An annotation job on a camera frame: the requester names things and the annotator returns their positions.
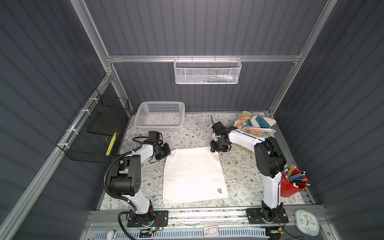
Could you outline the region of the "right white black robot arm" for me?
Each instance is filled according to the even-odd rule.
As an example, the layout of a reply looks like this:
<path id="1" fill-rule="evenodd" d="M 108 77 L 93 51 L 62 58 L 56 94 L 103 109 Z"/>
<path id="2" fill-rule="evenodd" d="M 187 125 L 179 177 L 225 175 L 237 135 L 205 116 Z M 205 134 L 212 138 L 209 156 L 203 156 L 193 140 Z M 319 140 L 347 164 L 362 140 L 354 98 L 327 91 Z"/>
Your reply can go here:
<path id="1" fill-rule="evenodd" d="M 277 140 L 273 137 L 255 137 L 233 126 L 227 128 L 221 122 L 213 123 L 212 130 L 217 138 L 210 143 L 212 153 L 229 152 L 232 144 L 240 145 L 254 153 L 257 169 L 264 176 L 261 217 L 266 223 L 276 221 L 284 212 L 281 178 L 287 163 Z"/>

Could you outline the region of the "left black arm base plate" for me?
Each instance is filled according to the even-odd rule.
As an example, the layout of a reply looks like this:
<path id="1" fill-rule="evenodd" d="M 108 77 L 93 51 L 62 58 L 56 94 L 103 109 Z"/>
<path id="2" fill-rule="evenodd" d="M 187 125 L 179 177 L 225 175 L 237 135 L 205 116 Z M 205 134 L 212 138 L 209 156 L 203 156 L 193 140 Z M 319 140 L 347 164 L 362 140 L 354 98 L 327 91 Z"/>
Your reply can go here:
<path id="1" fill-rule="evenodd" d="M 141 227 L 167 227 L 169 211 L 149 211 L 147 214 L 129 214 L 127 216 L 128 228 Z"/>

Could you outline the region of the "white terry towel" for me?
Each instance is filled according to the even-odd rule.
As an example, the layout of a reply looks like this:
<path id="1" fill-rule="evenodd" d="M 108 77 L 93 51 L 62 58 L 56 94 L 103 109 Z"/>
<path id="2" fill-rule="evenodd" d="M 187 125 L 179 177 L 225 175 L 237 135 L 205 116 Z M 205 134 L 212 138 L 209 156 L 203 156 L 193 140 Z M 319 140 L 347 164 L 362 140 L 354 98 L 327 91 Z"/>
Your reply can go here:
<path id="1" fill-rule="evenodd" d="M 173 150 L 165 162 L 163 183 L 164 204 L 229 197 L 219 154 L 210 147 Z"/>

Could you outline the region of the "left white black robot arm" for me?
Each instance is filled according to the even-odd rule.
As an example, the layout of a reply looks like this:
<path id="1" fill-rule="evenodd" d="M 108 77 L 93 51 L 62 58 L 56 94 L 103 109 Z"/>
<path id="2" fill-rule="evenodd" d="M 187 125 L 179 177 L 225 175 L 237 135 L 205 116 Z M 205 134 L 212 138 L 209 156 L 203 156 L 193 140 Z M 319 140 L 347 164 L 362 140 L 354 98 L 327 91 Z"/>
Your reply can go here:
<path id="1" fill-rule="evenodd" d="M 164 143 L 162 134 L 156 131 L 150 131 L 147 136 L 134 137 L 133 141 L 139 146 L 111 161 L 103 185 L 108 196 L 127 202 L 133 214 L 147 215 L 153 206 L 141 191 L 142 163 L 152 158 L 162 160 L 170 155 L 171 149 Z"/>

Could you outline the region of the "green plastic towel basket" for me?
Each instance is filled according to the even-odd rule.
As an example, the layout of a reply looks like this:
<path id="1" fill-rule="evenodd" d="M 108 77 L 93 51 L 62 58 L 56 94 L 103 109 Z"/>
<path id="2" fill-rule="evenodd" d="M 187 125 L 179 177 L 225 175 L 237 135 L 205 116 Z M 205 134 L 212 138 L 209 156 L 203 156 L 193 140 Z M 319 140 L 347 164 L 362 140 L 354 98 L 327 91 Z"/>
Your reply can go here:
<path id="1" fill-rule="evenodd" d="M 254 145 L 256 144 L 255 136 L 251 136 L 250 132 L 253 129 L 251 124 L 252 113 L 248 111 L 243 111 L 241 115 L 235 120 L 234 127 L 235 136 L 231 135 L 232 143 L 240 145 L 242 148 L 245 148 L 251 152 L 254 152 Z"/>

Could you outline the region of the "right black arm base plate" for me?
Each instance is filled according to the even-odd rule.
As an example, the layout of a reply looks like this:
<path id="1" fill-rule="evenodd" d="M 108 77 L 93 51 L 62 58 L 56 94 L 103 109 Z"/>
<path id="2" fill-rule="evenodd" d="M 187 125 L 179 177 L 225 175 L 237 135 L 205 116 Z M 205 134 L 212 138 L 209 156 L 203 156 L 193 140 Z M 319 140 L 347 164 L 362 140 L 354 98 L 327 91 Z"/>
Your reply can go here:
<path id="1" fill-rule="evenodd" d="M 287 224 L 288 215 L 284 208 L 248 208 L 246 216 L 250 224 Z"/>

